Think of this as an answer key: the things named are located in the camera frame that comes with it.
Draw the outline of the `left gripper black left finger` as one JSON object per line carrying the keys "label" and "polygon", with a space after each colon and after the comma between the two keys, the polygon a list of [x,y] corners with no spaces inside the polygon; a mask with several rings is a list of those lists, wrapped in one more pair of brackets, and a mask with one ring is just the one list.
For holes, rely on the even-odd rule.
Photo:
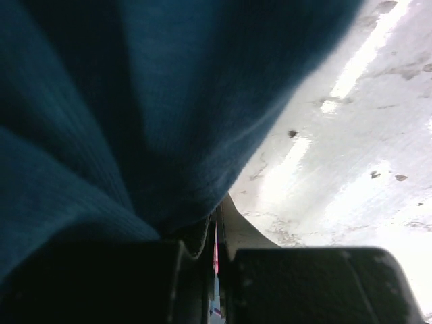
{"label": "left gripper black left finger", "polygon": [[50,246],[1,291],[2,323],[206,323],[215,224],[167,240]]}

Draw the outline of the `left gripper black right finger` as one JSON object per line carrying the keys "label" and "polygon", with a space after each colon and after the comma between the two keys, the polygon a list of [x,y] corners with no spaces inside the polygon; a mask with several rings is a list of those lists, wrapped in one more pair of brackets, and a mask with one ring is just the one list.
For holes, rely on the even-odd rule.
{"label": "left gripper black right finger", "polygon": [[220,306],[228,323],[420,323],[397,260],[375,247],[282,248],[230,197],[217,208]]}

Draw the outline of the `pink t shirt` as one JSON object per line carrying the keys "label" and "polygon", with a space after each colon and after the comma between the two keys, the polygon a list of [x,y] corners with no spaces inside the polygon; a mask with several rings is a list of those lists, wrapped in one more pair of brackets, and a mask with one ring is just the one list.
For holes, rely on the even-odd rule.
{"label": "pink t shirt", "polygon": [[217,224],[215,224],[215,237],[213,247],[213,268],[216,275],[219,275],[219,253],[218,253],[218,231]]}

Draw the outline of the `dark blue t shirt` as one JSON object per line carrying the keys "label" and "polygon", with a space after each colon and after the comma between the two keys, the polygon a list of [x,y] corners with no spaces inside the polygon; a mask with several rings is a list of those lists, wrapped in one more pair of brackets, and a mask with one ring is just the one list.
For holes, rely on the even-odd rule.
{"label": "dark blue t shirt", "polygon": [[361,1],[2,1],[1,280],[223,199]]}

